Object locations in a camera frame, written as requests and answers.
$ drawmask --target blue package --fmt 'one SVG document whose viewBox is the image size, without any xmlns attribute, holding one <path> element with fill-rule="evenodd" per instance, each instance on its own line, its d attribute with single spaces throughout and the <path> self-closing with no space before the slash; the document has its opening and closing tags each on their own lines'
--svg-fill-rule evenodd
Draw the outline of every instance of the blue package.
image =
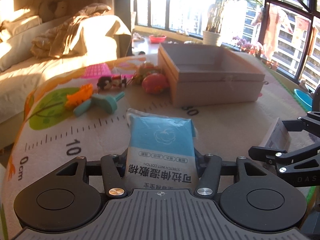
<svg viewBox="0 0 320 240">
<path fill-rule="evenodd" d="M 143 115 L 127 114 L 131 139 L 124 176 L 126 188 L 193 190 L 198 176 L 192 120 Z"/>
</svg>

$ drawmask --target white flower pot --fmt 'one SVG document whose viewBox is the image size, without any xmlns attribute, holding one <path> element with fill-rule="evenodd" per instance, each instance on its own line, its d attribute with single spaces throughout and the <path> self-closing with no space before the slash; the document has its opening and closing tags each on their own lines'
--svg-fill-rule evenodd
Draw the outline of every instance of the white flower pot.
<svg viewBox="0 0 320 240">
<path fill-rule="evenodd" d="M 220 33 L 203 31 L 203 44 L 221 46 L 222 38 Z"/>
</svg>

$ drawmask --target pink toy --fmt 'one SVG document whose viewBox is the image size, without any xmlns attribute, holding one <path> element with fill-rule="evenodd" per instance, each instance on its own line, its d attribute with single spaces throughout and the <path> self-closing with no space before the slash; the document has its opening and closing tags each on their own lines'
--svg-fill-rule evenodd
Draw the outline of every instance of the pink toy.
<svg viewBox="0 0 320 240">
<path fill-rule="evenodd" d="M 111 71 L 106 63 L 87 66 L 82 78 L 99 78 L 101 76 L 111 76 Z"/>
<path fill-rule="evenodd" d="M 142 87 L 148 94 L 160 94 L 169 87 L 169 83 L 163 74 L 153 73 L 143 80 Z"/>
</svg>

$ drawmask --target open cardboard box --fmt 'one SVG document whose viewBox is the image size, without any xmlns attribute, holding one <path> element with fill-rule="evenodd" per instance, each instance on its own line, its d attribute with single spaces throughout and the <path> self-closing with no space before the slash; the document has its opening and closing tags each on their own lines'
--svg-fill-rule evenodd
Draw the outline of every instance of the open cardboard box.
<svg viewBox="0 0 320 240">
<path fill-rule="evenodd" d="M 161 43 L 158 66 L 168 78 L 173 105 L 256 101 L 265 76 L 257 68 L 262 63 L 242 54 L 210 45 Z"/>
</svg>

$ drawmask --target teal toy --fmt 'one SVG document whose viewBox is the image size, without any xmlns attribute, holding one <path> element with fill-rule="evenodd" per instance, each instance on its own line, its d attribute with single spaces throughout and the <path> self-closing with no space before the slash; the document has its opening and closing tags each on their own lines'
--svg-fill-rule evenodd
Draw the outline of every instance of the teal toy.
<svg viewBox="0 0 320 240">
<path fill-rule="evenodd" d="M 104 96 L 100 94 L 93 94 L 91 98 L 77 106 L 73 110 L 73 113 L 76 117 L 79 117 L 85 113 L 92 104 L 95 104 L 105 110 L 108 114 L 113 114 L 118 109 L 117 102 L 123 97 L 124 92 L 121 92 L 114 97 L 110 95 Z"/>
<path fill-rule="evenodd" d="M 118 109 L 117 102 L 123 97 L 124 92 L 117 94 L 115 97 L 110 95 L 104 96 L 100 94 L 93 94 L 91 96 L 93 103 L 97 106 L 100 106 L 108 114 L 113 114 Z"/>
</svg>

